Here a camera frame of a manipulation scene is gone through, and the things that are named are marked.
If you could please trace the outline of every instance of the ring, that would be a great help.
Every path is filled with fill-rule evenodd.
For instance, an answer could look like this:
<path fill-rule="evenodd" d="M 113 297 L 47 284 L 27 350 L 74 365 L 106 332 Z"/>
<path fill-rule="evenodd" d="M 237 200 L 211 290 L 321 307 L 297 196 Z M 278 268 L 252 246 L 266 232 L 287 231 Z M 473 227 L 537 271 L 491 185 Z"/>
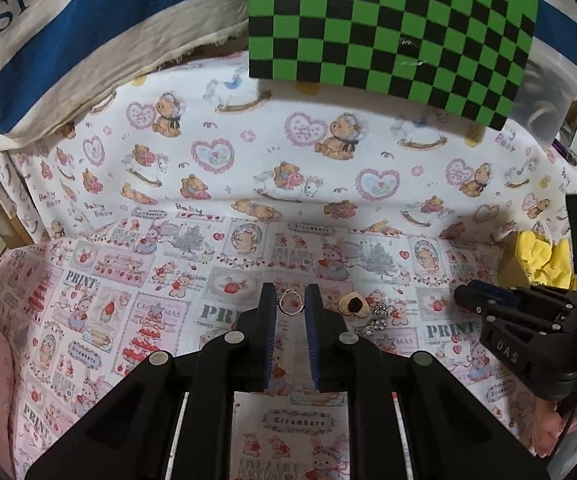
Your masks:
<path fill-rule="evenodd" d="M 287 312 L 286 310 L 284 310 L 282 303 L 284 301 L 284 296 L 287 295 L 297 296 L 297 299 L 299 300 L 299 308 L 297 309 L 296 312 Z M 280 309 L 280 312 L 285 316 L 299 316 L 300 314 L 302 314 L 302 311 L 304 310 L 304 300 L 302 300 L 302 297 L 297 293 L 297 290 L 290 288 L 278 298 L 278 308 Z"/>

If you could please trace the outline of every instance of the black and green checkered board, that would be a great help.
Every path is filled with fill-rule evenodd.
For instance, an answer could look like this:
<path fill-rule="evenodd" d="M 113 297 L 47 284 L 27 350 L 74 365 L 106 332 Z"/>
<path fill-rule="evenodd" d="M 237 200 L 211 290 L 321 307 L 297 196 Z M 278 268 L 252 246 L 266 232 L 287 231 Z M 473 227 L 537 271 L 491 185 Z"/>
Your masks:
<path fill-rule="evenodd" d="M 249 0 L 252 77 L 391 94 L 504 126 L 537 0 Z"/>

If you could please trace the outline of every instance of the metal screw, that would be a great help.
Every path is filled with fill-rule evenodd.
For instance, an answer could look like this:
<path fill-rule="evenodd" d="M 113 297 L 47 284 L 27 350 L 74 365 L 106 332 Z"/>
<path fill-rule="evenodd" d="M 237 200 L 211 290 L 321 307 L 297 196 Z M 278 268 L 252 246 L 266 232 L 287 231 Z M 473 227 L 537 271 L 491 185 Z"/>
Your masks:
<path fill-rule="evenodd" d="M 236 344 L 244 341 L 244 334 L 241 332 L 238 332 L 237 330 L 232 330 L 231 332 L 226 332 L 226 334 L 224 334 L 224 341 L 226 341 L 227 343 L 229 343 L 231 345 L 236 345 Z"/>
<path fill-rule="evenodd" d="M 430 366 L 433 364 L 433 357 L 428 352 L 416 352 L 413 354 L 413 361 L 420 366 Z"/>
<path fill-rule="evenodd" d="M 148 362 L 153 366 L 160 366 L 168 361 L 168 354 L 166 352 L 158 351 L 153 352 L 148 357 Z"/>
<path fill-rule="evenodd" d="M 338 336 L 338 339 L 340 340 L 340 343 L 345 345 L 355 345 L 355 343 L 357 343 L 360 340 L 358 335 L 353 332 L 342 332 Z"/>

